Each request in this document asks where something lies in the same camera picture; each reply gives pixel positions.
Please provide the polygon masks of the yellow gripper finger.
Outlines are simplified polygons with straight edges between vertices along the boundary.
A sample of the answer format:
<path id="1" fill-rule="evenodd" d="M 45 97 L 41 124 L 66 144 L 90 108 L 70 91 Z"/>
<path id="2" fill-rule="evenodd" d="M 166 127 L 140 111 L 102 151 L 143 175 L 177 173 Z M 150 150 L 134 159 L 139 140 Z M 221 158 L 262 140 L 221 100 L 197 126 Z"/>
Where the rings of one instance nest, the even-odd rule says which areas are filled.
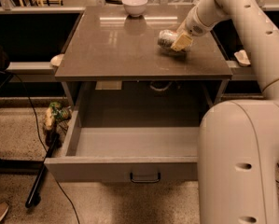
<path id="1" fill-rule="evenodd" d="M 185 29 L 186 20 L 183 20 L 179 27 L 176 29 L 177 33 L 181 33 Z"/>
<path id="2" fill-rule="evenodd" d="M 173 42 L 171 49 L 174 51 L 181 51 L 189 47 L 193 42 L 192 37 L 187 32 L 182 32 Z"/>

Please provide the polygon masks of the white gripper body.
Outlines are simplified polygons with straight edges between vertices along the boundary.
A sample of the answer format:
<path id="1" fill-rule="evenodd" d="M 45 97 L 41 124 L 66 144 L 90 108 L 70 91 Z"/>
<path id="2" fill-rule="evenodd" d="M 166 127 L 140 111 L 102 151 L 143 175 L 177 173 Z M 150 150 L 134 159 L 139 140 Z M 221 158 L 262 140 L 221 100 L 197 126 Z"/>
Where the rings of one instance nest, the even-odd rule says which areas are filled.
<path id="1" fill-rule="evenodd" d="M 185 20 L 186 30 L 194 36 L 202 36 L 210 32 L 213 27 L 206 26 L 201 22 L 197 13 L 198 9 L 194 7 L 187 15 Z"/>

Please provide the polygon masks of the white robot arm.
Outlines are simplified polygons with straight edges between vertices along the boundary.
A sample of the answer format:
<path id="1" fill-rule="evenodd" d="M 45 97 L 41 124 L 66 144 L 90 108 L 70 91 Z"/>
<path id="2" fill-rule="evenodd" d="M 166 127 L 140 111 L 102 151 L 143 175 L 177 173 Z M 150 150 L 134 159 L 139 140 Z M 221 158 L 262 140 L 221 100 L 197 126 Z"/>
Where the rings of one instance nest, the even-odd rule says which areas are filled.
<path id="1" fill-rule="evenodd" d="M 279 29 L 259 0 L 202 0 L 182 24 L 210 31 L 232 20 L 263 97 L 210 108 L 198 145 L 201 224 L 279 224 Z"/>

